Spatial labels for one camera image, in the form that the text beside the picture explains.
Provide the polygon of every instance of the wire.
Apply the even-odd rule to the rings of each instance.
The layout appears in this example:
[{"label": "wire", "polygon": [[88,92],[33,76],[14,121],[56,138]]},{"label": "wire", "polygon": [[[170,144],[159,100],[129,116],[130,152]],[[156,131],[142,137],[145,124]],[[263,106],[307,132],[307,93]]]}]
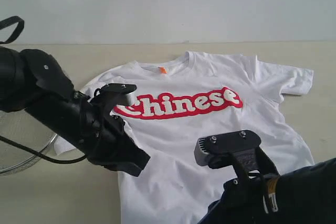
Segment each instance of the wire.
[{"label": "wire", "polygon": [[37,151],[35,151],[35,150],[27,147],[27,146],[24,146],[24,145],[21,145],[19,143],[16,143],[16,142],[12,141],[12,140],[9,140],[9,139],[7,139],[7,138],[5,138],[3,136],[0,136],[0,141],[4,142],[6,144],[9,144],[11,146],[14,146],[16,148],[19,148],[19,149],[21,149],[23,151],[32,153],[35,156],[38,156],[38,157],[40,157],[40,158],[42,158],[42,159],[44,159],[46,161],[49,161],[49,162],[55,163],[55,164],[74,164],[74,163],[80,162],[80,161],[82,161],[82,160],[84,160],[86,158],[86,155],[84,155],[84,156],[82,156],[80,158],[76,158],[76,159],[59,160],[59,159],[54,159],[52,157],[48,157],[48,156],[46,156],[46,155],[44,155],[44,154],[42,154],[40,152],[37,152]]}]

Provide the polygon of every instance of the t-shirt sleeve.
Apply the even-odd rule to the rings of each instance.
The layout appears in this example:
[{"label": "t-shirt sleeve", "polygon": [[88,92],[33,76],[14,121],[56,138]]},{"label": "t-shirt sleeve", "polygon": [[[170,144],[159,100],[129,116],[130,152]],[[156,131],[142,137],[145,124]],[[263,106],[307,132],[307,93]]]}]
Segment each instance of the t-shirt sleeve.
[{"label": "t-shirt sleeve", "polygon": [[206,55],[217,75],[230,73],[254,86],[265,98],[281,103],[282,94],[303,95],[312,87],[313,70],[259,61],[257,56]]}]

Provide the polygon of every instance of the red and white lettering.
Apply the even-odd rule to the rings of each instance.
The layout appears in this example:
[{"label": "red and white lettering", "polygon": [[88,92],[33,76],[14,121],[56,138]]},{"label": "red and white lettering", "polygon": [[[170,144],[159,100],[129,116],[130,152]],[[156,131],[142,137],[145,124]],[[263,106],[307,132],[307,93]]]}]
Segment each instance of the red and white lettering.
[{"label": "red and white lettering", "polygon": [[238,94],[227,87],[208,93],[199,93],[192,97],[187,95],[175,97],[170,93],[162,93],[157,99],[151,94],[139,95],[137,99],[133,106],[117,105],[114,111],[131,118],[169,119],[208,114],[223,110],[228,106],[243,107]]}]

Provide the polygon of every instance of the beige table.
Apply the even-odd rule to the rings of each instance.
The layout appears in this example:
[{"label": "beige table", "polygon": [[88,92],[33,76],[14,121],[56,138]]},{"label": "beige table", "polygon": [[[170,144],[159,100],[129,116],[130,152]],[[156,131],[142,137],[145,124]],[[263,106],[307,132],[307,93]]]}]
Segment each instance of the beige table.
[{"label": "beige table", "polygon": [[[164,62],[186,50],[257,54],[263,61],[314,69],[311,92],[304,97],[287,96],[281,111],[306,140],[317,162],[336,156],[336,42],[24,45],[12,48],[39,48],[54,55],[76,88],[128,61]],[[79,155],[74,151],[62,158]],[[120,223],[117,174],[87,161],[73,165],[39,161],[21,173],[0,177],[0,223]]]}]

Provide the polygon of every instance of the t-shirt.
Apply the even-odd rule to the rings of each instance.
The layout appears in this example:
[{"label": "t-shirt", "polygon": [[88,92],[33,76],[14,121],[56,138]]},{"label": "t-shirt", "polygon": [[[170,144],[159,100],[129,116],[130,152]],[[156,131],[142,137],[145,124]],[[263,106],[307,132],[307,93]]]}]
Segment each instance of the t-shirt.
[{"label": "t-shirt", "polygon": [[[133,106],[117,106],[125,130],[150,156],[139,177],[119,173],[122,224],[191,224],[220,199],[233,168],[198,166],[198,138],[252,130],[281,174],[313,165],[308,146],[279,112],[282,94],[306,94],[313,71],[243,55],[186,52],[176,60],[130,62],[102,73],[83,91],[106,83],[136,84]],[[58,140],[58,152],[69,149]]]}]

